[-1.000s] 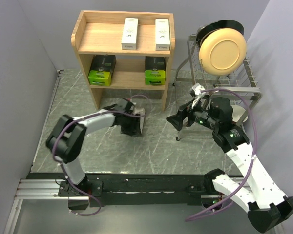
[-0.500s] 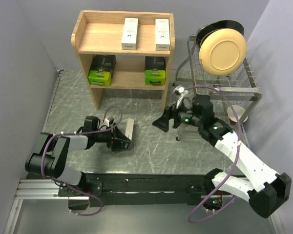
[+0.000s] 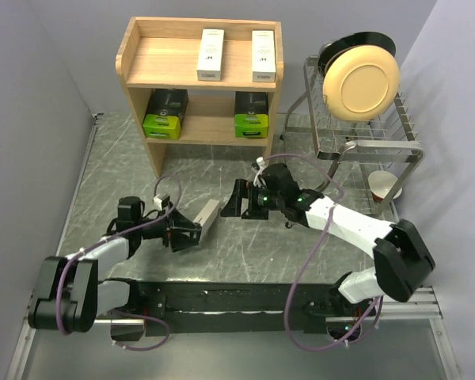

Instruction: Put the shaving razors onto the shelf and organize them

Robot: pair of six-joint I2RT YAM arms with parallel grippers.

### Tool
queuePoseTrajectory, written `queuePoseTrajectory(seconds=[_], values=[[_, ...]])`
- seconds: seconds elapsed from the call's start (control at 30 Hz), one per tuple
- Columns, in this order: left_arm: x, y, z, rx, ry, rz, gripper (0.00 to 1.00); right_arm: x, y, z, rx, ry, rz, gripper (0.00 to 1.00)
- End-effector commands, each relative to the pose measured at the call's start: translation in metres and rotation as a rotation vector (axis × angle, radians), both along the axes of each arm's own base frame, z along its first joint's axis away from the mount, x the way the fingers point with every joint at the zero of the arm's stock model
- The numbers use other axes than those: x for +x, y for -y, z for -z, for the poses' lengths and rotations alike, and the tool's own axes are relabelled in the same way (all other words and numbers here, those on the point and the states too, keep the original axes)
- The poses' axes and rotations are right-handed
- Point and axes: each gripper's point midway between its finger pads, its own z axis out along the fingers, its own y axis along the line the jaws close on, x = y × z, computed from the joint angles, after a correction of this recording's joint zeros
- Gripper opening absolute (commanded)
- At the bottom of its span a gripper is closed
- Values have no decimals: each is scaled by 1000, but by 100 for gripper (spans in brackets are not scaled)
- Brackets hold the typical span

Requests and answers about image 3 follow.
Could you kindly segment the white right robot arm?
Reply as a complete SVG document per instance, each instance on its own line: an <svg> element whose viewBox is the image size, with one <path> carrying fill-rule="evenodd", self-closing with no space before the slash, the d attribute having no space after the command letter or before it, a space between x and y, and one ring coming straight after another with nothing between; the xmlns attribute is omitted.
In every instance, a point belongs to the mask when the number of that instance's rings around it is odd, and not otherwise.
<svg viewBox="0 0 475 380"><path fill-rule="evenodd" d="M407 302L435 269L434 258L410 221L372 218L319 191L300 188L283 163L266 167L258 184L238 178L220 215L266 220L272 211L346 241L373 260L373 267L343 275L334 284L330 304L339 315L349 315L360 302L383 295Z"/></svg>

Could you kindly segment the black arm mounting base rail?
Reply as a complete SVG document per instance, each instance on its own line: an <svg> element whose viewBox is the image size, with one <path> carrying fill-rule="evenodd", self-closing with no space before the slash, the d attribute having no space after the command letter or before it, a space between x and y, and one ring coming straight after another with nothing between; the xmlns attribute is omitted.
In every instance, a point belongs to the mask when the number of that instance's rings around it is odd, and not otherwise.
<svg viewBox="0 0 475 380"><path fill-rule="evenodd" d="M102 314L145 322L147 336L170 333L279 331L288 326L324 333L331 317L376 315L373 297L351 303L343 283L201 283L70 279L63 288L62 324L68 334L85 333Z"/></svg>

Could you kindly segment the white Harry's razor box front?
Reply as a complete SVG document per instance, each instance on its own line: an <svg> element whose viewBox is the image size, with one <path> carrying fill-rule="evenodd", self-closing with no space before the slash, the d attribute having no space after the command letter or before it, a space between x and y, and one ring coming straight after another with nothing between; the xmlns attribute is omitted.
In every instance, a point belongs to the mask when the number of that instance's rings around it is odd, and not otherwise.
<svg viewBox="0 0 475 380"><path fill-rule="evenodd" d="M274 82L276 80L276 50L274 32L252 31L253 82Z"/></svg>

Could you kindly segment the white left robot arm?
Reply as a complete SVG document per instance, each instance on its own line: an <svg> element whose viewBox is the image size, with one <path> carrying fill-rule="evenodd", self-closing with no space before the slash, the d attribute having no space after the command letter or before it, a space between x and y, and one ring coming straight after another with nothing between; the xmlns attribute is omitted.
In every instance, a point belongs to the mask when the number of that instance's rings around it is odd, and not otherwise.
<svg viewBox="0 0 475 380"><path fill-rule="evenodd" d="M107 272L131 258L145 240L159 239L173 252L197 246L214 222L219 202L209 200L193 220L185 218L167 195L154 197L155 218L144 208L137 196L121 198L116 218L96 247L43 261L28 306L30 327L68 335L87 332L97 316L112 309L122 317L134 317L142 306L136 285L107 279Z"/></svg>

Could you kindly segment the light wooden two-tier shelf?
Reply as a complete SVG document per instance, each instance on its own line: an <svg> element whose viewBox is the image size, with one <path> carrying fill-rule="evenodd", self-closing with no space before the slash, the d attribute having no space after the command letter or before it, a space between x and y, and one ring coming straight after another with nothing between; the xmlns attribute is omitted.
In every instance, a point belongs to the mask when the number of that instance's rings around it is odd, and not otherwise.
<svg viewBox="0 0 475 380"><path fill-rule="evenodd" d="M215 73L199 73L200 45L205 29L223 30L221 65ZM274 37L276 74L273 82L253 80L255 30ZM116 55L116 73L131 109L150 165L161 175L169 139L145 134L143 121L156 89L186 89L189 101L176 144L254 146L264 155L272 151L276 115L283 84L282 25L251 21L184 17L132 17ZM238 138L234 134L234 93L262 92L268 96L268 134Z"/></svg>

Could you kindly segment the white Harry's labelled razor box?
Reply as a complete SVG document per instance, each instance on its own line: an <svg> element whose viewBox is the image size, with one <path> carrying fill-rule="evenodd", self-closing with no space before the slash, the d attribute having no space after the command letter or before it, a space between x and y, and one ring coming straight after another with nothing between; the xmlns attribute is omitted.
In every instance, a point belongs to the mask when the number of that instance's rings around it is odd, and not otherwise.
<svg viewBox="0 0 475 380"><path fill-rule="evenodd" d="M207 235L219 214L220 208L221 202L219 200L209 199L199 214L194 218L193 222L198 223L201 227L200 240Z"/></svg>

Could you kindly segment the black green razor box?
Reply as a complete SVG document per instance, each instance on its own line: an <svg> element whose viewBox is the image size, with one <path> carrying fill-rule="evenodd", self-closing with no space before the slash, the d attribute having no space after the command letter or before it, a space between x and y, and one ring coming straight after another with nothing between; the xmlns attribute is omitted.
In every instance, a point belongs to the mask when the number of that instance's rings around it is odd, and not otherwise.
<svg viewBox="0 0 475 380"><path fill-rule="evenodd" d="M236 138L264 139L268 136L268 94L237 91L234 98Z"/></svg>
<svg viewBox="0 0 475 380"><path fill-rule="evenodd" d="M186 89L155 89L142 122L146 137L178 140L188 100Z"/></svg>

